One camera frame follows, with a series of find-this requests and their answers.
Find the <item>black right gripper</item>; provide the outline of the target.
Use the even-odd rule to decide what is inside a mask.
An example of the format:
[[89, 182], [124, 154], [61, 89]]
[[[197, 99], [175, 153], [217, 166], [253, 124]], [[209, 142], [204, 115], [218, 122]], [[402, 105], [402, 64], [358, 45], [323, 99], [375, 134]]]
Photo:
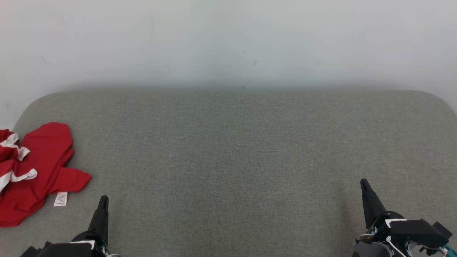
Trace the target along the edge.
[[386, 211], [367, 179], [360, 180], [361, 199], [367, 232], [355, 239], [353, 257], [407, 257], [391, 236], [391, 222], [406, 221], [402, 215]]

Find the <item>red shorts with white stripe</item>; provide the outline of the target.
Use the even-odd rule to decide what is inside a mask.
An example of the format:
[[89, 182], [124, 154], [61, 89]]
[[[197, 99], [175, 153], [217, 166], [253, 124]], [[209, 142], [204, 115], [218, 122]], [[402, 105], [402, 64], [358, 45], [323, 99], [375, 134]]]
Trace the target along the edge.
[[0, 193], [10, 183], [37, 177], [37, 171], [24, 162], [31, 151], [19, 146], [19, 139], [11, 130], [0, 130]]

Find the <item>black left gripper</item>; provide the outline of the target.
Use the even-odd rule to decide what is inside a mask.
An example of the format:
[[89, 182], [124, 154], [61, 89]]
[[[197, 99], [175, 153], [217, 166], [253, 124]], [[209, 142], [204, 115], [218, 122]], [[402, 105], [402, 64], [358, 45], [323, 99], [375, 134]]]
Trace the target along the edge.
[[78, 246], [90, 246], [87, 251], [87, 257], [108, 257], [107, 248], [109, 233], [109, 197], [101, 196], [88, 231], [80, 233], [76, 236], [71, 244]]

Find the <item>red shirt with white sleeves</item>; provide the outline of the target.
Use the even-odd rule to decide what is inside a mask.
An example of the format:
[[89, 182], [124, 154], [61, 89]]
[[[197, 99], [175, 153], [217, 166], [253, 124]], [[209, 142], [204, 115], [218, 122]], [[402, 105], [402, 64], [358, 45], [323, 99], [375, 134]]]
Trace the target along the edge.
[[19, 146], [31, 151], [24, 162], [37, 177], [10, 183], [0, 193], [0, 227], [19, 226], [44, 206], [49, 195], [80, 192], [91, 179], [90, 174], [67, 167], [74, 154], [67, 124], [44, 124], [19, 139]]

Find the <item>grey fabric sofa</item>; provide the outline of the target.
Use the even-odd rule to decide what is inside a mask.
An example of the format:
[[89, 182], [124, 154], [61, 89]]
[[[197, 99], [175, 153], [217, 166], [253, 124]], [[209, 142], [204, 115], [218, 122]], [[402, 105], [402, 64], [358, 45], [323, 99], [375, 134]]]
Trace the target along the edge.
[[457, 115], [419, 91], [61, 92], [14, 127], [70, 127], [91, 174], [23, 223], [0, 257], [72, 240], [109, 197], [124, 257], [350, 257], [365, 232], [360, 180], [387, 210], [439, 221], [457, 249]]

